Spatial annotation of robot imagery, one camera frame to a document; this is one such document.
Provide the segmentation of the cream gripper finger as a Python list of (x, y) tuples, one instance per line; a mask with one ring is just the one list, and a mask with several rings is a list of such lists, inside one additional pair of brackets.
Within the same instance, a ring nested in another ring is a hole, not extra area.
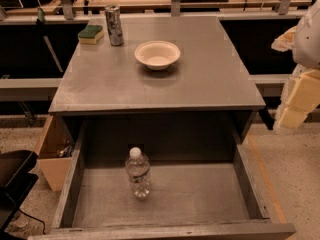
[(291, 27), (273, 41), (273, 43), (271, 44), (271, 48), (280, 52), (291, 50), (293, 47), (295, 33), (296, 26)]
[(320, 71), (300, 71), (283, 87), (281, 104), (275, 115), (274, 130), (297, 129), (320, 105)]

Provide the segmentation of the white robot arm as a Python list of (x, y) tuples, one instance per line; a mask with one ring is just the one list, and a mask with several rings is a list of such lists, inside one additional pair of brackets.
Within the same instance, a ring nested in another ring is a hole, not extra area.
[(320, 0), (296, 26), (276, 38), (271, 48), (291, 50), (296, 63), (283, 87), (273, 128), (297, 129), (320, 105)]

